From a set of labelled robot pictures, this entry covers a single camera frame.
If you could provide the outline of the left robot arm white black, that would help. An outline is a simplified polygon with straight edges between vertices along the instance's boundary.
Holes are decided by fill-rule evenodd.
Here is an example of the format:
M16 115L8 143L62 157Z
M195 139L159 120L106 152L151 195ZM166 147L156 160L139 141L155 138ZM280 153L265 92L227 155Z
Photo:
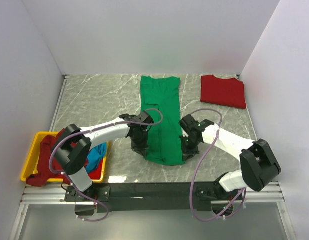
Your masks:
M89 201L95 194L94 184L85 168L91 150L112 140L130 138L133 152L145 156L148 148L148 128L154 121L148 116L143 119L136 115L122 115L110 122L79 128L71 124L64 129L61 137L51 150L49 168L55 159L61 166L58 173L64 173L74 184L76 194L81 200Z

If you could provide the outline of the green t shirt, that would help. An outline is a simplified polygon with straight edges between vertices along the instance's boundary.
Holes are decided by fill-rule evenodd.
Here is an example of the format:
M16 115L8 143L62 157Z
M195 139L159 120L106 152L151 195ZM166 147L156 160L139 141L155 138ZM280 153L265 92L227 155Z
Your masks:
M148 133L145 160L164 166L183 165L182 128L179 125L181 79L142 76L140 82L141 111L149 114L158 125Z

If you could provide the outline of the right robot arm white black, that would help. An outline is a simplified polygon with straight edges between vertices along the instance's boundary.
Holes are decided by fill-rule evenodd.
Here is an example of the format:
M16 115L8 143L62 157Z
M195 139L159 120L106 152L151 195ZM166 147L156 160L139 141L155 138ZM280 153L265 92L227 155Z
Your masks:
M239 161L239 170L224 173L214 181L213 194L218 200L224 200L233 191L247 187L260 192L282 172L275 154L264 139L246 139L206 120L190 124L181 122L180 126L186 133L181 137L181 145L187 151L197 151L200 143L209 144Z

